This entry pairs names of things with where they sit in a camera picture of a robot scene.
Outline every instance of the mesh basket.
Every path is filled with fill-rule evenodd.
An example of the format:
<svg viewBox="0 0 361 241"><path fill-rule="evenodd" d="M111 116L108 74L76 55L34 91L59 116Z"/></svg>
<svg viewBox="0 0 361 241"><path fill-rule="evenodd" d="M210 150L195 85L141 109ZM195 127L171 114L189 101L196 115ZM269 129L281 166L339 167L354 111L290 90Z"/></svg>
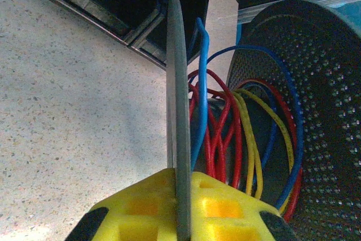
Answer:
<svg viewBox="0 0 361 241"><path fill-rule="evenodd" d="M240 43L274 51L302 103L303 180L290 225L302 240L361 240L360 36L326 8L291 0L263 10ZM228 86L247 78L267 80L292 105L281 70L266 54L235 52Z"/></svg>

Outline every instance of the white floor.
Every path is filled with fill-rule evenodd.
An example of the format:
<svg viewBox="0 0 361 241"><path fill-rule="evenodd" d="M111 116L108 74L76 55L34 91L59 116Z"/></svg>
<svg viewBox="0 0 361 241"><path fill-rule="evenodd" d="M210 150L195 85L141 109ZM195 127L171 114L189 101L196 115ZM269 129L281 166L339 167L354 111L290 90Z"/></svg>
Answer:
<svg viewBox="0 0 361 241"><path fill-rule="evenodd" d="M210 54L236 18L210 0ZM210 65L224 80L231 56ZM0 241L63 240L166 167L165 72L48 0L0 0L0 99Z"/></svg>

